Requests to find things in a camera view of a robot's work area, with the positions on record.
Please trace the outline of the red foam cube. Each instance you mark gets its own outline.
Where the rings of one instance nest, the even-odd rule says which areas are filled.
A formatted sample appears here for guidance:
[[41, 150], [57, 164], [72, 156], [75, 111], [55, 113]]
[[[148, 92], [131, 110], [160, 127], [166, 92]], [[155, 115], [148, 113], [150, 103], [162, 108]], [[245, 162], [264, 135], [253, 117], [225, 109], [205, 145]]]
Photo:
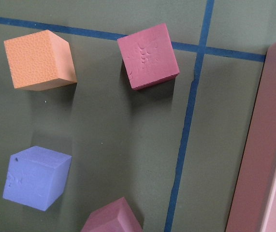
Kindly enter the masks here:
[[179, 75], [165, 23], [119, 38], [117, 43], [133, 90], [166, 82]]

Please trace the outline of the magenta foam cube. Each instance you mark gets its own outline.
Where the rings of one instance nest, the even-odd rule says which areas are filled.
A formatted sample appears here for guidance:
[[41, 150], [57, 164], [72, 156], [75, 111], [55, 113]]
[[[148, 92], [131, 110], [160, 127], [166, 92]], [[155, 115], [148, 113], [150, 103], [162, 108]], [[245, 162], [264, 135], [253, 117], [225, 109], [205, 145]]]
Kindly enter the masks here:
[[124, 197], [92, 212], [83, 232], [141, 232], [143, 229]]

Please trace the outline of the orange foam cube near pink tray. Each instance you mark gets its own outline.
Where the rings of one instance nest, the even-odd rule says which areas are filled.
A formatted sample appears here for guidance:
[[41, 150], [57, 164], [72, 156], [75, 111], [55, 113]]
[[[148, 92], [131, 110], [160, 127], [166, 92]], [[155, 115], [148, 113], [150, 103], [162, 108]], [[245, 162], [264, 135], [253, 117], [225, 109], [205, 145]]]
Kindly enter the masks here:
[[69, 43], [49, 30], [4, 41], [15, 89], [42, 91], [77, 83]]

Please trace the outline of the purple foam cube near pink tray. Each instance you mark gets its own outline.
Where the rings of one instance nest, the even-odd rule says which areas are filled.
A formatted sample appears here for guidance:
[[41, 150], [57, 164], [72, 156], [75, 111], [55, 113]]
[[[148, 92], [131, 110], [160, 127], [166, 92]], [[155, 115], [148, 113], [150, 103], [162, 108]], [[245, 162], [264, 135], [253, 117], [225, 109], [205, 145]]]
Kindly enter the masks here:
[[46, 211], [64, 192], [72, 156], [33, 146], [10, 156], [3, 198]]

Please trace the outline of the pink plastic tray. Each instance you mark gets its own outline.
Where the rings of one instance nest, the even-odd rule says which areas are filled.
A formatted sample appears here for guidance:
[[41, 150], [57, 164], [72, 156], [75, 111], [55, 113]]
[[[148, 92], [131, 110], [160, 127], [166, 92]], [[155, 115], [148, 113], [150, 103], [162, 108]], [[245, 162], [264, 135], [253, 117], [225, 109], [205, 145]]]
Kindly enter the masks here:
[[276, 232], [276, 42], [266, 54], [226, 231]]

